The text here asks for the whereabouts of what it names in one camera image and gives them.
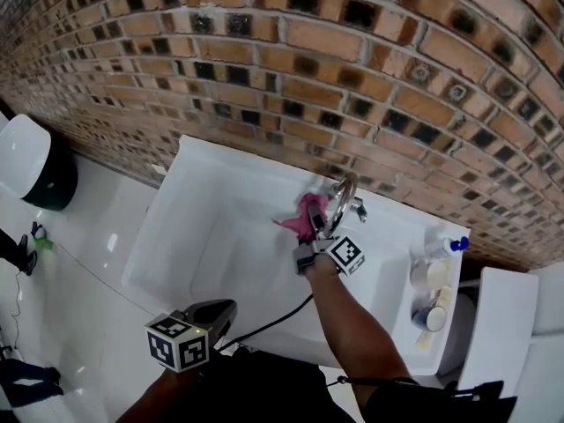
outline hand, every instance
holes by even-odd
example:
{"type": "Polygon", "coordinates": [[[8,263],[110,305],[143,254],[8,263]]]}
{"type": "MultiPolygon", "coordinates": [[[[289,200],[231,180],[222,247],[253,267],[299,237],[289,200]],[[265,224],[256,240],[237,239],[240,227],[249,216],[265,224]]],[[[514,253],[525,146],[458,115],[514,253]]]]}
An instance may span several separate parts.
{"type": "Polygon", "coordinates": [[[315,263],[306,269],[305,274],[310,282],[315,278],[337,277],[337,264],[327,254],[318,254],[315,263]]]}

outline black and white marker cube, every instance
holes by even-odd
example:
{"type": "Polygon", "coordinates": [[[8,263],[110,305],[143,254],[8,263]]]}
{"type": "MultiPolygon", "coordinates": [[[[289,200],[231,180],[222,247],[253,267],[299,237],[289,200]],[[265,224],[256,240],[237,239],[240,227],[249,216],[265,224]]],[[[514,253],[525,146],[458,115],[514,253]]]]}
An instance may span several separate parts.
{"type": "Polygon", "coordinates": [[[364,253],[359,245],[349,236],[337,238],[326,250],[328,254],[345,274],[349,276],[358,270],[365,262],[364,253]]]}
{"type": "Polygon", "coordinates": [[[176,373],[197,367],[209,358],[207,330],[161,314],[145,325],[151,356],[176,373]]]}

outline white tile floor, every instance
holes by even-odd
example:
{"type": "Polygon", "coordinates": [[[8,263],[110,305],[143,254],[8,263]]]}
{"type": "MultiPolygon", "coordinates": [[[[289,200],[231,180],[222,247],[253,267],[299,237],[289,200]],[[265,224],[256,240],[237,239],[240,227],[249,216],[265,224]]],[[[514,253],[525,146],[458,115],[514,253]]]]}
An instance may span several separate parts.
{"type": "MultiPolygon", "coordinates": [[[[56,243],[40,253],[32,277],[19,275],[19,351],[56,366],[63,397],[17,410],[22,422],[113,422],[160,374],[148,356],[144,325],[160,313],[149,296],[122,286],[128,256],[156,189],[78,157],[78,189],[62,212],[0,192],[0,227],[16,241],[40,221],[56,243]]],[[[16,269],[0,260],[0,326],[13,344],[16,269]]],[[[324,370],[328,381],[341,374],[324,370]]],[[[348,386],[334,399],[362,421],[348,386]]]]}

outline white sink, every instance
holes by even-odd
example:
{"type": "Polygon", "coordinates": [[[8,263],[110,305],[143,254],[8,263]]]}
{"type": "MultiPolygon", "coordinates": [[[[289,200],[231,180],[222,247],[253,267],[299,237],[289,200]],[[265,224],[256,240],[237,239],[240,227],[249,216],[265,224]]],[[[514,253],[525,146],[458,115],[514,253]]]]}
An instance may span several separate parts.
{"type": "MultiPolygon", "coordinates": [[[[295,234],[272,220],[294,216],[300,196],[331,183],[295,167],[182,137],[122,281],[159,300],[165,311],[196,301],[234,299],[239,310],[228,336],[251,332],[285,315],[311,293],[307,280],[295,274],[295,234]]],[[[344,282],[392,335],[412,374],[432,375],[444,350],[454,300],[447,325],[422,351],[416,346],[421,330],[411,323],[416,296],[408,279],[410,252],[420,253],[430,234],[459,238],[469,231],[373,193],[358,190],[357,196],[364,200],[367,222],[360,223],[349,212],[336,234],[349,233],[363,248],[366,262],[344,282]]],[[[451,263],[456,289],[460,257],[451,263]]],[[[313,302],[246,343],[338,366],[313,302]]]]}

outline cup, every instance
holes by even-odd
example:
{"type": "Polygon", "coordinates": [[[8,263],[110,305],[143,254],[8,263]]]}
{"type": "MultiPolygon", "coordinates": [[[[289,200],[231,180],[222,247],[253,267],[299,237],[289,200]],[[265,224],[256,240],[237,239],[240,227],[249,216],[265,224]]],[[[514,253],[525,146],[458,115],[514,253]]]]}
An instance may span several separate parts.
{"type": "Polygon", "coordinates": [[[440,290],[449,284],[449,264],[444,261],[427,263],[418,260],[410,275],[413,288],[421,293],[440,290]]]}
{"type": "Polygon", "coordinates": [[[412,315],[412,322],[420,329],[438,332],[447,322],[447,311],[433,302],[415,312],[412,315]]]}

